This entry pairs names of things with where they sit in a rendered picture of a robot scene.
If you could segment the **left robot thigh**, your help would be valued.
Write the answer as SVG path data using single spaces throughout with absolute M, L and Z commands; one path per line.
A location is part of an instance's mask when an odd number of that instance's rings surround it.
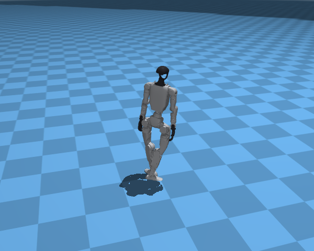
M 147 144 L 150 145 L 151 151 L 153 151 L 155 149 L 155 145 L 154 145 L 154 143 L 151 143 L 152 126 L 149 125 L 149 120 L 150 120 L 150 117 L 146 117 L 141 122 L 141 124 L 143 125 L 142 135 L 143 135 L 143 140 L 144 140 L 145 146 Z

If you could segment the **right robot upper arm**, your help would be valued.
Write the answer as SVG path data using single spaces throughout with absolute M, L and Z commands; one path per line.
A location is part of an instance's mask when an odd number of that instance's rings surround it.
M 176 107 L 176 99 L 177 99 L 177 89 L 173 87 L 168 88 L 170 95 L 170 111 L 174 112 L 174 108 Z

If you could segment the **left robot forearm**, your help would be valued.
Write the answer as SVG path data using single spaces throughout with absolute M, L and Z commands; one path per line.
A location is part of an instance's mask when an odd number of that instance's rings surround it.
M 145 115 L 146 115 L 146 113 L 147 113 L 147 107 L 148 107 L 148 105 L 145 105 L 145 104 L 143 104 L 143 100 L 142 100 L 142 105 L 141 105 L 141 114 L 140 114 L 140 116 L 142 115 L 143 116 L 143 118 L 142 119 L 144 119 L 145 118 Z

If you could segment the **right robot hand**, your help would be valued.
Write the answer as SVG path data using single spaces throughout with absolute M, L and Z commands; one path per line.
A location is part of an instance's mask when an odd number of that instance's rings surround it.
M 169 141 L 171 141 L 171 140 L 173 140 L 173 136 L 174 136 L 174 134 L 175 134 L 175 125 L 173 124 L 173 125 L 171 125 L 171 130 L 172 130 L 172 135 L 171 135 L 171 139 L 169 139 Z

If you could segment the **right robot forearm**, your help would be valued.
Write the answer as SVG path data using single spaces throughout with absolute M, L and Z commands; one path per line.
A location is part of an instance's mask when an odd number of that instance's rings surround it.
M 176 127 L 176 116 L 177 116 L 177 110 L 178 110 L 178 107 L 176 106 L 174 108 L 174 112 L 171 112 L 171 125 L 175 125 Z

